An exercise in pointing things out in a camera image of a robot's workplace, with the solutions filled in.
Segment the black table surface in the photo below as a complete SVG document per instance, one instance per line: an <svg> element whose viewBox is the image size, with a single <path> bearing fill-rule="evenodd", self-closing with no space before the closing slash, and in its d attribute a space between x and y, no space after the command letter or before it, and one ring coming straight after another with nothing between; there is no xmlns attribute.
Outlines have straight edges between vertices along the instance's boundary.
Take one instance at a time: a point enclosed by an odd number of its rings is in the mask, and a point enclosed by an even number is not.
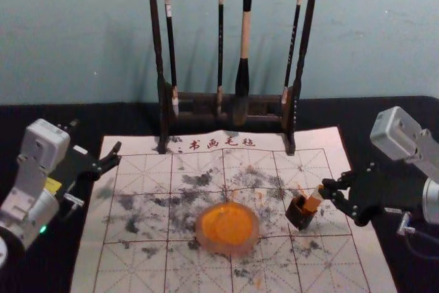
<svg viewBox="0 0 439 293"><path fill-rule="evenodd" d="M369 140L377 113L393 106L404 108L423 128L430 129L433 137L439 137L439 121L436 119L439 100L431 97L303 100L298 109L298 130L339 126L353 169L361 169L369 161L377 161L382 169L390 173L394 171L419 177L420 172L416 168L392 163ZM0 106L0 200L3 200L14 181L16 156L24 129L38 118L55 124L66 124L78 118L80 125L72 141L95 156L99 155L104 135L158 134L155 104ZM232 130L233 127L197 123L173 127L171 133L194 134L218 129ZM241 128L248 132L267 132L271 129L273 127L269 124L246 124ZM80 184L78 193L88 202L92 186ZM3 273L0 292L69 292L85 217L86 212L83 211L78 212L67 224L53 221L13 271ZM437 292L439 262L424 261L411 255L403 240L396 236L398 224L399 218L394 215L381 215L373 221L398 291ZM439 230L434 226L420 224L419 229L439 237ZM416 238L414 246L424 253L439 254L439 248Z"/></svg>

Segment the calligraphy brush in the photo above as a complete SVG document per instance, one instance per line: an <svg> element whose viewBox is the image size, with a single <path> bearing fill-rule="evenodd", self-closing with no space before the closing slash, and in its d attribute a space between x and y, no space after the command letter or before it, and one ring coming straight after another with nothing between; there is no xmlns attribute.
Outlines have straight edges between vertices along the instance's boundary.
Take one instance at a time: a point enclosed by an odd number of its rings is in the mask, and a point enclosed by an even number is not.
<svg viewBox="0 0 439 293"><path fill-rule="evenodd" d="M252 0L243 0L241 58L235 83L235 103L233 105L233 123L241 126L245 123L248 112L248 43L250 42L250 13Z"/></svg>
<svg viewBox="0 0 439 293"><path fill-rule="evenodd" d="M222 103L222 44L224 35L224 0L218 0L218 90L217 115L221 114Z"/></svg>
<svg viewBox="0 0 439 293"><path fill-rule="evenodd" d="M172 108L178 116L178 91L176 74L176 55L174 51L174 32L172 30L172 9L171 0L165 0L167 40L169 43L169 57L171 60L171 83L172 83Z"/></svg>
<svg viewBox="0 0 439 293"><path fill-rule="evenodd" d="M287 72L285 74L285 83L284 83L283 93L282 93L282 98L281 98L281 104L282 105L287 103L289 73L291 72L291 63L292 63L293 53L294 53L294 44L296 43L297 24L298 24L298 21L299 21L300 5L301 4L302 4L302 0L297 0L297 2L296 2L296 13L294 14L293 32L291 34L291 42L289 43Z"/></svg>

